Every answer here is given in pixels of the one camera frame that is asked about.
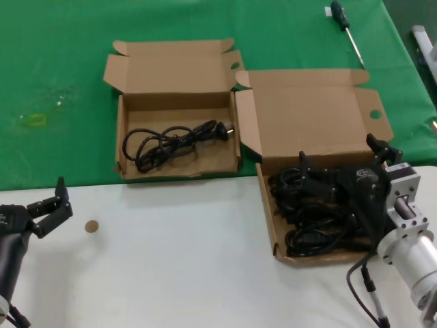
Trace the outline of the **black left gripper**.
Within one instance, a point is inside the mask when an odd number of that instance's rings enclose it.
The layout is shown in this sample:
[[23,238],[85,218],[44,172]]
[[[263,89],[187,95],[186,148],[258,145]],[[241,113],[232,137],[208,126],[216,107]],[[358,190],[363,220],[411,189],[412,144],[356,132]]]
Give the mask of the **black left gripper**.
[[[27,207],[1,206],[1,296],[12,298],[29,238],[44,238],[73,216],[64,177],[60,176],[55,195]],[[33,219],[42,218],[39,222]]]

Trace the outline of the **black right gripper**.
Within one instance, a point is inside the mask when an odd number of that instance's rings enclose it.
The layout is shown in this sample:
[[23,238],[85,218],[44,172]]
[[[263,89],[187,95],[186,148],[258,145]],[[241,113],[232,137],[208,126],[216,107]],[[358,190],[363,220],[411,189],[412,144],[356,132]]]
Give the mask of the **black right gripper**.
[[366,143],[373,152],[369,167],[312,168],[306,154],[300,151],[300,188],[325,202],[337,202],[338,184],[358,223],[372,244],[378,245],[384,236],[387,222],[387,187],[378,175],[380,169],[375,172],[371,167],[382,166],[386,161],[389,166],[400,164],[402,151],[393,148],[385,140],[377,139],[371,133],[367,134]]

